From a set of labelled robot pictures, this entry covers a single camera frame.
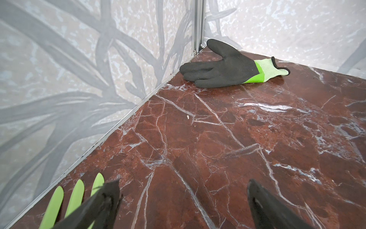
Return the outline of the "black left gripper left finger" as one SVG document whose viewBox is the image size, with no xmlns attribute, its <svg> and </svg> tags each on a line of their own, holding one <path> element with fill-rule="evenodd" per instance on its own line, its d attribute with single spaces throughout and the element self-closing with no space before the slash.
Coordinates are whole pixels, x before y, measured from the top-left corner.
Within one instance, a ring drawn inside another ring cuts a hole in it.
<svg viewBox="0 0 366 229">
<path fill-rule="evenodd" d="M 105 183 L 73 213 L 58 222 L 55 229 L 112 229 L 120 208 L 123 195 L 119 180 Z"/>
</svg>

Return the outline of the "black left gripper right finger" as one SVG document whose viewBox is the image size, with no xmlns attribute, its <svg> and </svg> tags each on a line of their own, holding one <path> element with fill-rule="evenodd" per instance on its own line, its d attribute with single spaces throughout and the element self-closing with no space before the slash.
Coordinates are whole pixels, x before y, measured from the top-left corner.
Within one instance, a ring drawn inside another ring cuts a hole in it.
<svg viewBox="0 0 366 229">
<path fill-rule="evenodd" d="M 247 199 L 257 229 L 312 228 L 255 179 L 248 182 Z"/>
</svg>

